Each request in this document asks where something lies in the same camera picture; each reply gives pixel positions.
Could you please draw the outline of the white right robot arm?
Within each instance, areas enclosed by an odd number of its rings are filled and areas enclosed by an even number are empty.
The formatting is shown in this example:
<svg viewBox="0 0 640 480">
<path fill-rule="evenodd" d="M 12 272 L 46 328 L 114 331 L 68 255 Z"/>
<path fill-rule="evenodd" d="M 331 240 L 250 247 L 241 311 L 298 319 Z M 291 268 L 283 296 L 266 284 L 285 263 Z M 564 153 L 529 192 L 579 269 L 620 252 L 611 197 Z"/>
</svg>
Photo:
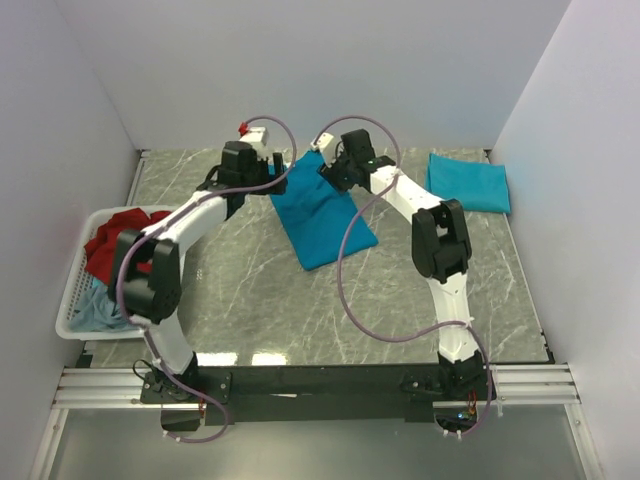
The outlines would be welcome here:
<svg viewBox="0 0 640 480">
<path fill-rule="evenodd" d="M 343 291 L 342 260 L 362 211 L 350 220 L 337 260 L 338 295 L 347 317 L 365 335 L 387 343 L 409 342 L 437 331 L 438 362 L 443 369 L 438 377 L 440 390 L 452 399 L 464 397 L 473 388 L 474 377 L 485 370 L 487 354 L 471 327 L 467 272 L 472 247 L 461 203 L 427 192 L 401 170 L 399 159 L 376 154 L 364 129 L 339 139 L 322 132 L 311 146 L 323 156 L 318 173 L 335 190 L 345 193 L 359 186 L 372 195 L 368 206 L 383 200 L 410 223 L 412 262 L 429 286 L 436 324 L 408 336 L 388 337 L 366 328 L 351 311 Z"/>
</svg>

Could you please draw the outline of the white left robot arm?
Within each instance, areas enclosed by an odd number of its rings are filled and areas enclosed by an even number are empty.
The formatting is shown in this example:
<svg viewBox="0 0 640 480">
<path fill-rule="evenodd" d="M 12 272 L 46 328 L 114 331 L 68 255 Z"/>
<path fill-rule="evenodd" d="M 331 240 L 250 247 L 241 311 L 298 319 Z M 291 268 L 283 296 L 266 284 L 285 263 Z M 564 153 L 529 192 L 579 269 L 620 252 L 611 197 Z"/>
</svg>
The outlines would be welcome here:
<svg viewBox="0 0 640 480">
<path fill-rule="evenodd" d="M 229 220 L 248 195 L 286 190 L 283 155 L 258 141 L 225 144 L 191 197 L 162 220 L 117 238 L 108 295 L 122 317 L 139 329 L 154 366 L 165 372 L 164 389 L 176 401 L 193 399 L 200 388 L 195 353 L 177 318 L 182 296 L 183 257 L 204 235 Z"/>
</svg>

